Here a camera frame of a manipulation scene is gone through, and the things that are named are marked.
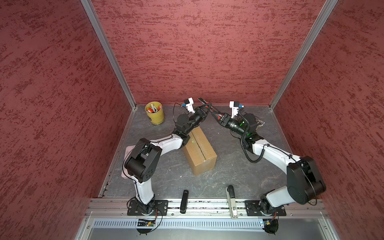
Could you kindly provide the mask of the brown cardboard express box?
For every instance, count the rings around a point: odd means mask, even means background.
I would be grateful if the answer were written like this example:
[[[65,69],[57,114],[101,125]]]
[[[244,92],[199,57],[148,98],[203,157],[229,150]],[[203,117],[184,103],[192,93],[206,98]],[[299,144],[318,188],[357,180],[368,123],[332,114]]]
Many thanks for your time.
[[[182,149],[193,174],[198,176],[212,170],[218,156],[202,129],[193,129],[189,137],[188,143]]]

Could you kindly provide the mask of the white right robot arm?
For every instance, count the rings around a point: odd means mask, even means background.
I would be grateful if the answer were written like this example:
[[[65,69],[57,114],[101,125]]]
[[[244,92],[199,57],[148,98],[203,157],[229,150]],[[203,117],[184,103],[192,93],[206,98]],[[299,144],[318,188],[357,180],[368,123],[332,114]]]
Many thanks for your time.
[[[257,129],[264,122],[255,115],[240,110],[235,117],[231,117],[215,108],[210,111],[221,126],[240,136],[241,148],[249,162],[258,163],[265,159],[286,174],[286,186],[261,196],[259,208],[265,216],[291,203],[305,205],[326,191],[326,183],[316,161],[309,156],[293,155],[261,137]]]

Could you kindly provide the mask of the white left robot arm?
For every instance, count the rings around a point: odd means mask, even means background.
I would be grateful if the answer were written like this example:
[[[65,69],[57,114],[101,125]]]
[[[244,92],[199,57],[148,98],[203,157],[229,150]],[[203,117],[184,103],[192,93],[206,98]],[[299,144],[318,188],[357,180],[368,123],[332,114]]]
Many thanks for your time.
[[[142,138],[136,145],[131,146],[124,157],[122,177],[134,182],[136,195],[133,200],[143,215],[148,216],[156,209],[151,178],[156,171],[160,157],[186,146],[191,138],[192,130],[213,112],[212,103],[202,98],[199,98],[199,101],[202,105],[190,110],[191,116],[187,114],[178,116],[175,128],[169,136],[157,140]]]

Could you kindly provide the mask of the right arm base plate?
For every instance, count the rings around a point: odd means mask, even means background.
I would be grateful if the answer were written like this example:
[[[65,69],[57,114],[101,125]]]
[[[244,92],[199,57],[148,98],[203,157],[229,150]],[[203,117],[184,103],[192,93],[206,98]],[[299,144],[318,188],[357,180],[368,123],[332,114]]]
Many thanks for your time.
[[[285,217],[285,207],[272,207],[267,201],[246,200],[245,209],[249,217]]]

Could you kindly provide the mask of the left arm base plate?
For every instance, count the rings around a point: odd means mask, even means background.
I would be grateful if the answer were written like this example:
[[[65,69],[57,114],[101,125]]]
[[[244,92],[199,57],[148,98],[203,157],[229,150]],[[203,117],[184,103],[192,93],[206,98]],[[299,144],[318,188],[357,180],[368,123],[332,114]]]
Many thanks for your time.
[[[168,200],[151,200],[147,205],[134,198],[127,203],[128,216],[166,216],[168,211]]]

